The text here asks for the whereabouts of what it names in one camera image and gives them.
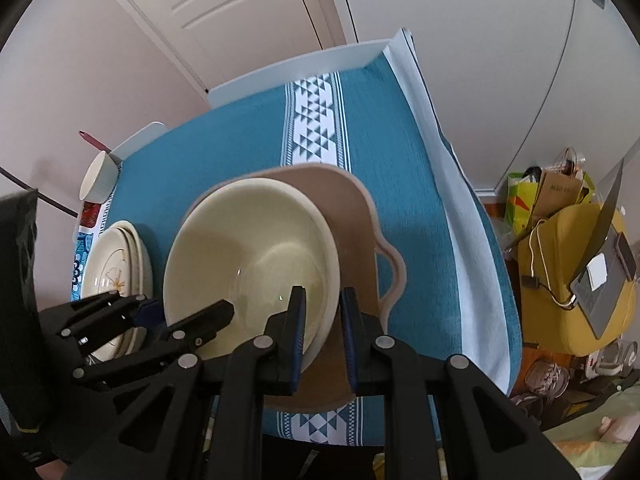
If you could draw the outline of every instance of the white card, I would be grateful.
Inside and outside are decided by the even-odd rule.
[[[593,257],[593,260],[587,264],[587,272],[591,290],[596,290],[607,281],[607,261],[604,254],[600,253]]]

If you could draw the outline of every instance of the door frame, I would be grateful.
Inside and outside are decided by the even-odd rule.
[[[207,93],[210,89],[206,88],[198,75],[189,67],[180,53],[171,46],[169,41],[156,28],[151,20],[146,17],[144,12],[142,12],[132,0],[116,1],[133,18],[134,22],[136,22],[140,29],[154,42],[162,53],[176,66],[198,94],[206,100]],[[333,0],[302,1],[322,49],[346,43]]]

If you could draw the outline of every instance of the white door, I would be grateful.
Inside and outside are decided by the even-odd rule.
[[[573,146],[598,182],[638,140],[639,104],[640,46],[624,18],[611,0],[576,0],[558,75],[511,171]]]
[[[412,32],[444,134],[474,188],[493,190],[553,81],[574,0],[347,1],[359,41]]]
[[[320,49],[302,0],[130,0],[210,89]]]

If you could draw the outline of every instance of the silver bolt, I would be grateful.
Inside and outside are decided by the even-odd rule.
[[[254,346],[256,348],[269,348],[273,344],[273,339],[268,335],[259,335],[254,339]]]
[[[376,338],[376,346],[379,348],[388,349],[396,344],[396,340],[388,335],[381,335]]]
[[[181,368],[193,368],[196,364],[198,364],[198,356],[194,354],[182,354],[178,359],[178,365]]]
[[[449,359],[449,363],[451,363],[451,366],[457,368],[458,370],[464,370],[469,366],[469,359],[467,359],[463,355],[456,354],[451,356],[451,358]]]

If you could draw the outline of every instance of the stacked plates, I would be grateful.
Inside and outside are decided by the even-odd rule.
[[[121,220],[95,241],[87,258],[80,296],[117,290],[121,296],[153,296],[151,262],[146,247],[130,222]],[[108,361],[137,351],[146,329],[131,328],[92,353],[97,361]]]

